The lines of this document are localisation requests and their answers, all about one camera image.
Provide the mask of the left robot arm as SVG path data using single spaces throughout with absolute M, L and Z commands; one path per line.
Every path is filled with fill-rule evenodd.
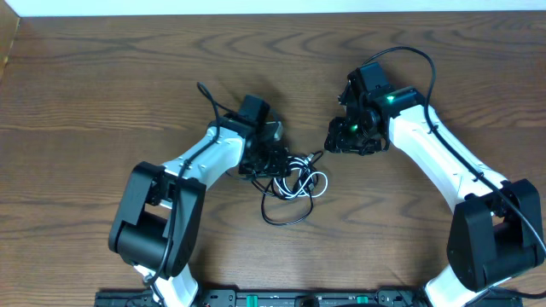
M 162 165 L 137 164 L 129 175 L 108 247 L 143 276 L 159 306 L 189 306 L 199 286 L 188 262 L 206 191 L 228 170 L 246 179 L 287 173 L 282 125 L 270 105 L 245 96 L 238 112 L 217 116 L 191 149 Z

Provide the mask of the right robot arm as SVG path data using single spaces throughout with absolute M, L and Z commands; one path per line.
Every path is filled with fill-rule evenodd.
M 430 306 L 468 306 L 545 261 L 540 196 L 531 182 L 509 181 L 476 158 L 441 123 L 427 98 L 395 88 L 377 62 L 350 72 L 338 97 L 343 117 L 329 123 L 324 147 L 361 156 L 394 146 L 406 153 L 452 212 L 448 266 L 423 289 Z

